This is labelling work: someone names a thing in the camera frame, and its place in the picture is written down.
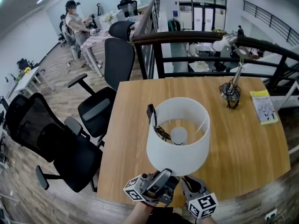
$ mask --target person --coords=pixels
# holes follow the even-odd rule
[[[163,224],[190,224],[191,222],[184,220],[179,214],[172,213],[167,216],[162,213],[159,213],[158,218],[153,217],[155,213],[151,215],[154,207],[151,205],[147,205],[143,202],[137,202],[133,211],[128,215],[127,219],[122,224],[155,224],[155,223],[163,223]],[[211,216],[205,217],[201,219],[201,224],[216,224],[216,222],[212,219]]]
[[[62,26],[63,26],[63,24],[64,24],[64,20],[65,20],[65,15],[64,15],[64,14],[62,14],[62,15],[60,16],[60,20],[61,20],[61,22],[60,22],[60,24],[59,24],[59,29],[60,29],[60,31],[62,32]]]
[[[238,35],[244,36],[244,31],[243,31],[242,27],[239,25],[238,28],[239,28]]]
[[[63,20],[63,24],[61,27],[62,30],[62,34],[65,38],[65,40],[67,41],[67,43],[69,44],[70,48],[71,48],[71,54],[73,56],[73,60],[75,62],[78,62],[81,56],[81,50],[79,45],[76,43],[76,39],[75,36],[72,32],[72,30],[65,24],[65,21]]]
[[[73,30],[76,42],[81,47],[82,44],[87,40],[87,33],[89,33],[90,30],[84,26],[84,24],[82,23],[82,19],[77,14],[77,4],[74,0],[69,0],[66,2],[65,10],[65,24]],[[92,48],[88,48],[88,51],[92,55],[94,63],[99,63],[93,54]],[[93,63],[90,60],[89,56],[84,52],[83,56],[85,59],[85,63],[87,63],[90,68],[94,70],[95,68],[93,67]]]

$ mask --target wooden floor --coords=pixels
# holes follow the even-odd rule
[[[103,45],[98,46],[94,53],[98,60],[105,60]],[[86,82],[95,91],[104,88],[107,83],[88,66],[80,68],[83,61],[74,65],[72,71],[66,74],[66,63],[70,60],[69,48],[55,47],[41,65],[56,90],[52,91],[44,83],[40,87],[59,119],[63,121],[67,116],[73,116],[80,121],[77,106],[89,94],[79,85],[68,89],[67,82],[85,72],[88,74]],[[136,60],[131,79],[141,78]],[[293,146],[299,142],[299,111],[282,112],[280,115],[287,140]],[[9,137],[6,137],[5,143],[10,168],[0,175],[0,193],[9,195],[13,191],[13,197],[20,200],[20,203],[15,203],[2,198],[14,221],[31,224],[117,224],[122,223],[131,212],[132,206],[100,200],[89,186],[80,193],[75,193],[63,181],[55,180],[49,181],[50,188],[47,191],[43,190],[36,179],[35,167],[40,165],[44,172],[56,174],[53,164],[15,144]],[[275,208],[283,214],[285,223],[299,223],[295,221],[299,213],[299,160],[296,155],[291,156],[291,171],[277,181],[246,195],[221,202],[213,215],[217,223],[263,224],[264,215]],[[185,217],[192,220],[187,212]],[[277,215],[276,220],[279,219],[282,220],[282,217]]]

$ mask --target lamp base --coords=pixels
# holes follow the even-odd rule
[[[236,102],[240,98],[240,93],[237,91],[229,93],[228,90],[230,86],[231,83],[224,83],[222,86],[219,87],[221,97],[225,100]]]

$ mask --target booklet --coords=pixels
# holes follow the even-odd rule
[[[267,90],[250,91],[250,95],[261,125],[278,122],[277,114]]]

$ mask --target black railing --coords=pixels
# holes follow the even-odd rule
[[[141,73],[144,79],[152,79],[154,76],[154,49],[152,44],[140,45],[136,44],[135,40],[144,34],[150,35],[157,32],[159,11],[160,0],[152,0],[132,37],[132,42],[135,44]]]
[[[295,32],[285,22],[283,22],[273,14],[267,12],[266,10],[245,0],[243,1],[244,11],[250,13],[251,15],[266,23],[270,28],[274,29],[277,33],[279,33],[290,45],[296,46],[299,44],[299,34]]]
[[[162,43],[189,43],[189,42],[215,42],[222,39],[223,33],[216,32],[197,32],[197,31],[172,31],[172,32],[160,32],[153,34],[143,34],[135,37],[134,44],[135,46],[144,46],[144,45],[153,45],[158,78],[166,77],[208,77],[208,76],[233,76],[234,72],[178,72],[178,73],[165,73],[164,63],[168,62],[194,62],[194,61],[206,61],[206,62],[232,62],[238,63],[238,58],[231,57],[200,57],[200,56],[184,56],[184,57],[163,57],[162,54]],[[288,77],[287,72],[293,71],[299,73],[299,69],[294,67],[288,67],[285,62],[287,58],[291,58],[299,62],[299,55],[289,51],[285,48],[282,48],[278,45],[274,45],[270,42],[261,41],[249,37],[238,36],[237,46],[256,48],[260,50],[269,51],[281,55],[281,60],[279,64],[263,62],[253,59],[245,59],[244,63],[252,63],[263,66],[275,67],[276,71],[273,75],[267,74],[256,74],[256,73],[242,73],[243,77],[260,77],[266,78],[267,83],[266,87],[271,93],[271,95],[276,95],[276,89],[282,90],[282,88],[288,88],[289,84],[284,87],[278,85],[281,80],[287,82],[294,82],[294,78]]]

